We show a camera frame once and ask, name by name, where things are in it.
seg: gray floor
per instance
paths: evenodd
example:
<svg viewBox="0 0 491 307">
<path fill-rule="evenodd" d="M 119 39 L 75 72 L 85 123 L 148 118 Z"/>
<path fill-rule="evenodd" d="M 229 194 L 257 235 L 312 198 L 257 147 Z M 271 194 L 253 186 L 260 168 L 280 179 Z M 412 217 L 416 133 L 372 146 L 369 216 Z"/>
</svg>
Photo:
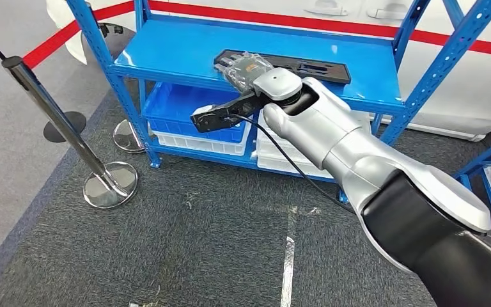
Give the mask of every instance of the gray floor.
<svg viewBox="0 0 491 307">
<path fill-rule="evenodd" d="M 0 49 L 7 56 L 25 55 L 55 31 L 44 0 L 0 0 Z M 108 41 L 119 50 L 127 37 Z M 96 65 L 79 63 L 64 47 L 35 73 L 64 111 L 87 117 L 109 89 Z M 0 64 L 0 244 L 68 148 L 42 137 L 46 121 Z"/>
<path fill-rule="evenodd" d="M 109 141 L 123 118 L 113 95 L 94 117 L 90 144 L 137 168 L 138 195 L 116 210 L 87 206 L 89 171 L 68 155 L 63 181 L 51 177 L 12 231 L 17 251 L 0 251 L 0 306 L 275 306 L 287 236 L 293 306 L 432 306 L 419 280 L 381 259 L 355 219 L 302 179 L 172 156 L 151 169 Z M 408 131 L 398 148 L 451 173 L 485 145 Z"/>
</svg>

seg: white tape line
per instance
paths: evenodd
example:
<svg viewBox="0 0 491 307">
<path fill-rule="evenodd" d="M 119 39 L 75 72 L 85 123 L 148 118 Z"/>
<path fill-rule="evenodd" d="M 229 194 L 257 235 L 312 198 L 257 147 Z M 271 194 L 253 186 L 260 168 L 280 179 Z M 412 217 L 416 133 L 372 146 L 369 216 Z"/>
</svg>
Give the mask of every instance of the white tape line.
<svg viewBox="0 0 491 307">
<path fill-rule="evenodd" d="M 281 307 L 291 307 L 294 261 L 295 241 L 287 237 L 287 245 L 285 247 L 285 263 L 283 265 L 283 286 L 281 288 Z"/>
<path fill-rule="evenodd" d="M 298 208 L 288 211 L 287 243 L 285 245 L 285 261 L 283 263 L 283 285 L 281 287 L 281 307 L 290 307 L 293 293 L 293 269 L 295 262 L 295 241 L 292 237 L 296 232 Z"/>
</svg>

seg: blue plastic bin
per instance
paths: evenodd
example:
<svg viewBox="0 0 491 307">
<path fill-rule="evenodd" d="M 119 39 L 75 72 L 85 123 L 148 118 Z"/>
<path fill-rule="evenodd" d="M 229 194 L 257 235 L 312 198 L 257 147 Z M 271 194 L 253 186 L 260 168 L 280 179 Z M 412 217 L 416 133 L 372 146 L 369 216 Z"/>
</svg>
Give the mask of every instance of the blue plastic bin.
<svg viewBox="0 0 491 307">
<path fill-rule="evenodd" d="M 155 132 L 240 143 L 246 123 L 224 130 L 200 133 L 191 122 L 191 114 L 199 107 L 223 104 L 239 96 L 238 93 L 228 91 L 157 83 L 146 99 L 142 116 L 149 121 Z"/>
</svg>

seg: black arm segment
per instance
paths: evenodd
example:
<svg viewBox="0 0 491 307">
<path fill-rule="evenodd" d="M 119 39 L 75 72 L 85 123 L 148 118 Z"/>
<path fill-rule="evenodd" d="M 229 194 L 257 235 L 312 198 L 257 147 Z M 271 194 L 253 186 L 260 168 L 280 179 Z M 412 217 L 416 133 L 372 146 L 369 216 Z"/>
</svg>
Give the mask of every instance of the black arm segment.
<svg viewBox="0 0 491 307">
<path fill-rule="evenodd" d="M 474 233 L 444 214 L 403 173 L 362 216 L 381 247 L 421 278 L 438 306 L 491 306 L 491 233 Z"/>
</svg>

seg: chrome stanchion post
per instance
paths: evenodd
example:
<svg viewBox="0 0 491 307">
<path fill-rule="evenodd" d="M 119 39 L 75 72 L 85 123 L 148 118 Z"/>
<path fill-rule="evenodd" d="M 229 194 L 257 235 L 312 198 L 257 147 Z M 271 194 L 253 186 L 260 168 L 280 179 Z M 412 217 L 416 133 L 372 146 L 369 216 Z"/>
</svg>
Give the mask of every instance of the chrome stanchion post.
<svg viewBox="0 0 491 307">
<path fill-rule="evenodd" d="M 103 164 L 21 57 L 5 58 L 2 65 L 91 168 L 92 173 L 84 183 L 84 199 L 90 205 L 102 209 L 114 208 L 129 201 L 137 189 L 136 170 L 125 162 Z"/>
<path fill-rule="evenodd" d="M 130 154 L 139 154 L 146 151 L 146 147 L 136 134 L 133 126 L 128 120 L 123 120 L 114 129 L 114 143 L 116 146 Z"/>
</svg>

